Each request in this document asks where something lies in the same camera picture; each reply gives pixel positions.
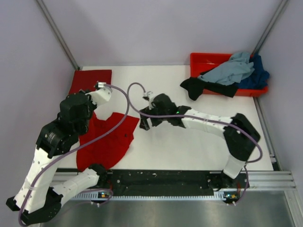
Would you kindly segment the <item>bright red t-shirt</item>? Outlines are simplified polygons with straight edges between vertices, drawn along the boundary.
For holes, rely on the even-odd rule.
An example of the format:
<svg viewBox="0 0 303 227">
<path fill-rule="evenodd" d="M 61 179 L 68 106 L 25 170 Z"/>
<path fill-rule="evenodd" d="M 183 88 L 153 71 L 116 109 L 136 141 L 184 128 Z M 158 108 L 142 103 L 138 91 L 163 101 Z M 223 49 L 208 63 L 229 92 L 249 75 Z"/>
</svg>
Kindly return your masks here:
<svg viewBox="0 0 303 227">
<path fill-rule="evenodd" d="M 83 145 L 112 129 L 123 118 L 122 113 L 113 112 L 106 120 L 100 120 L 93 114 L 89 121 L 89 130 L 80 136 Z M 105 169 L 115 166 L 127 153 L 134 139 L 133 132 L 139 118 L 127 116 L 111 133 L 98 141 L 77 151 L 76 164 L 79 171 L 84 171 L 92 164 L 100 164 Z"/>
</svg>

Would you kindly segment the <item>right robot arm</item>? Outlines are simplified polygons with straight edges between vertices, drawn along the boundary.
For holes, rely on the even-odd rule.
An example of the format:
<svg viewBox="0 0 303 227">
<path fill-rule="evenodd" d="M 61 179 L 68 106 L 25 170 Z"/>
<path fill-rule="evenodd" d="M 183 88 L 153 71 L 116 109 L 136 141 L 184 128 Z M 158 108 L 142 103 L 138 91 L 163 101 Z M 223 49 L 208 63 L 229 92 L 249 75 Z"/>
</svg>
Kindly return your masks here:
<svg viewBox="0 0 303 227">
<path fill-rule="evenodd" d="M 141 129 L 148 131 L 151 127 L 168 122 L 175 127 L 200 130 L 224 139 L 229 157 L 223 168 L 221 182 L 226 187 L 232 187 L 238 182 L 240 171 L 260 140 L 260 134 L 245 115 L 209 115 L 189 106 L 176 106 L 166 94 L 155 95 L 151 91 L 145 92 L 143 98 L 149 105 L 140 110 Z"/>
</svg>

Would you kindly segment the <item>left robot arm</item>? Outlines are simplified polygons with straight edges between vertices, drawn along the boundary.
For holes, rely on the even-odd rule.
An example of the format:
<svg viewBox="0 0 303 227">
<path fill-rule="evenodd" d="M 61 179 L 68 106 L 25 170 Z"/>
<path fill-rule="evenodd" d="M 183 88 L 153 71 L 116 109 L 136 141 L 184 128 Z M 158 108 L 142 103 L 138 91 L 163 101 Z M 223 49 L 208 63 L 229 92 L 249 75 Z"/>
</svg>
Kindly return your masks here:
<svg viewBox="0 0 303 227">
<path fill-rule="evenodd" d="M 50 186 L 60 162 L 75 150 L 79 137 L 89 131 L 94 110 L 111 98 L 111 89 L 72 93 L 61 101 L 57 117 L 45 125 L 36 141 L 33 162 L 18 194 L 6 205 L 18 211 L 23 227 L 52 220 L 72 197 L 90 187 L 107 183 L 105 168 L 90 164 L 72 179 Z"/>
</svg>

